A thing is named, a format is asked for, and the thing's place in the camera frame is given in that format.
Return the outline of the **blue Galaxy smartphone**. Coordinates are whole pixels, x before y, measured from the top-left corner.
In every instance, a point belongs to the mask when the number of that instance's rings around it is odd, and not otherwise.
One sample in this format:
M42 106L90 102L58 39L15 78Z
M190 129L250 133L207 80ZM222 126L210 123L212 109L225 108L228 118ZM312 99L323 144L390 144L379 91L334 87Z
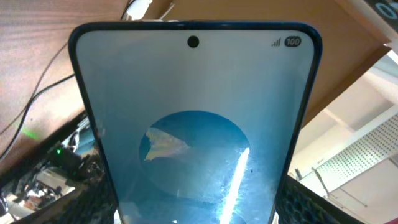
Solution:
M123 223L270 223L322 55L301 22L90 22L78 87Z

